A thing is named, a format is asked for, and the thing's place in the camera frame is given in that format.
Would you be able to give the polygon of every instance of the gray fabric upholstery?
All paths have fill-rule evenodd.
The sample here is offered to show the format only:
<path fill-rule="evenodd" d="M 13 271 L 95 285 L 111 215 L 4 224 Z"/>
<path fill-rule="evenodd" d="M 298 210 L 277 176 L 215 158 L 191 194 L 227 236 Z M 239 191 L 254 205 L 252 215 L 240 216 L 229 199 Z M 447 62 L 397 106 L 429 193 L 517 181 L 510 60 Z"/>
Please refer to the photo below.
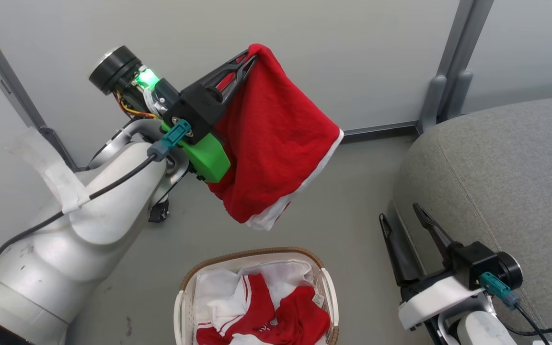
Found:
<path fill-rule="evenodd" d="M 455 240 L 513 255 L 523 267 L 524 307 L 552 327 L 552 99 L 460 116 L 425 133 L 403 162 L 394 202 L 426 271 L 441 268 L 440 255 L 412 203 Z M 531 330 L 498 304 L 506 323 Z"/>

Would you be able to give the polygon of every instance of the brown wicker rim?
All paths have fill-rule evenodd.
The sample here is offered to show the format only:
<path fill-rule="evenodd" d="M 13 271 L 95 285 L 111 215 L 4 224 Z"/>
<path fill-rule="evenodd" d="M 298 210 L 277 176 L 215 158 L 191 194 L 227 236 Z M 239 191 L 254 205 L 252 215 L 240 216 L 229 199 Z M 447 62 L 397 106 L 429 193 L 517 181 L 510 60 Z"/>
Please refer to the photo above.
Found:
<path fill-rule="evenodd" d="M 318 268 L 321 268 L 321 269 L 324 268 L 322 261 L 316 255 L 314 255 L 314 253 L 307 251 L 306 249 L 303 249 L 303 248 L 273 247 L 273 248 L 253 249 L 252 251 L 238 252 L 238 253 L 223 255 L 222 257 L 211 258 L 209 260 L 205 260 L 201 264 L 196 265 L 191 269 L 191 271 L 189 271 L 189 273 L 187 273 L 184 276 L 184 279 L 182 279 L 182 284 L 180 284 L 180 290 L 186 290 L 186 286 L 189 284 L 191 277 L 193 277 L 195 273 L 199 272 L 200 269 L 203 269 L 210 265 L 218 264 L 219 262 L 225 262 L 228 260 L 234 260 L 237 258 L 254 257 L 255 255 L 275 254 L 275 253 L 300 253 L 311 258 L 315 262 L 316 266 L 318 266 Z M 329 345 L 335 345 L 335 343 L 338 341 L 339 334 L 340 334 L 340 330 L 337 326 L 335 326 L 331 330 L 331 341 L 329 341 Z"/>

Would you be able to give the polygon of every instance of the white basket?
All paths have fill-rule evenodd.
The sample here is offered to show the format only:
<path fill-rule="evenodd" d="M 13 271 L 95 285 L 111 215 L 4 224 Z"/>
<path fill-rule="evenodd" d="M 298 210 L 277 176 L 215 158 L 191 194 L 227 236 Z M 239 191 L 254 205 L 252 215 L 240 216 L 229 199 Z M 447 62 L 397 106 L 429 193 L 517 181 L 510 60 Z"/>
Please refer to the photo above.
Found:
<path fill-rule="evenodd" d="M 331 281 L 329 272 L 324 268 L 318 257 L 305 249 L 295 247 L 267 248 L 233 253 L 207 260 L 191 269 L 180 285 L 180 292 L 178 292 L 173 308 L 173 334 L 176 344 L 197 345 L 195 330 L 193 329 L 193 295 L 195 294 L 195 282 L 199 273 L 217 268 L 237 272 L 246 266 L 282 260 L 301 260 L 312 267 L 316 288 L 320 294 L 325 296 L 327 301 L 323 309 L 329 314 L 331 320 L 326 343 L 335 345 L 339 334 L 339 315 L 338 299 L 335 295 L 333 281 Z"/>

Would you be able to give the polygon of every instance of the white basket handle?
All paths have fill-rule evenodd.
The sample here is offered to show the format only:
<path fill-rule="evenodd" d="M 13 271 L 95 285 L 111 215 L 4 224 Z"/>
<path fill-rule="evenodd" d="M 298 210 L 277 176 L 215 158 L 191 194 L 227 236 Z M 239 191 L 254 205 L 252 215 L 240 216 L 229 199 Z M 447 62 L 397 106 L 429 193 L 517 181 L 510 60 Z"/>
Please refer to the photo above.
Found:
<path fill-rule="evenodd" d="M 176 340 L 176 345 L 184 345 L 184 343 L 182 343 L 182 324 L 180 323 L 180 313 L 182 312 L 182 310 L 180 310 L 180 306 L 182 305 L 183 293 L 184 290 L 180 290 L 180 292 L 178 292 L 176 302 L 173 304 L 173 337 Z"/>
<path fill-rule="evenodd" d="M 337 327 L 340 321 L 340 312 L 338 310 L 338 297 L 335 295 L 334 282 L 331 280 L 331 275 L 329 275 L 327 269 L 322 268 L 321 271 L 323 273 L 323 279 L 325 280 L 325 286 L 327 286 L 325 293 L 328 295 L 326 298 L 329 307 L 329 315 L 331 316 L 333 326 Z"/>

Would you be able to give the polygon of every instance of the green led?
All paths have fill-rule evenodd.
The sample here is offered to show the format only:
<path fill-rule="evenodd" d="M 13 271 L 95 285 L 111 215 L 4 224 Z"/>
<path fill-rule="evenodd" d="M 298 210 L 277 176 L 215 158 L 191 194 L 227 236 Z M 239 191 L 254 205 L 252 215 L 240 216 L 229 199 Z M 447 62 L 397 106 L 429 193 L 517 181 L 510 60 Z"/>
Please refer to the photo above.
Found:
<path fill-rule="evenodd" d="M 159 77 L 156 76 L 156 74 L 151 70 L 150 68 L 146 68 L 138 76 L 136 77 L 136 81 L 138 83 L 141 83 L 142 85 L 145 85 L 151 89 L 155 88 L 155 84 L 159 81 Z"/>

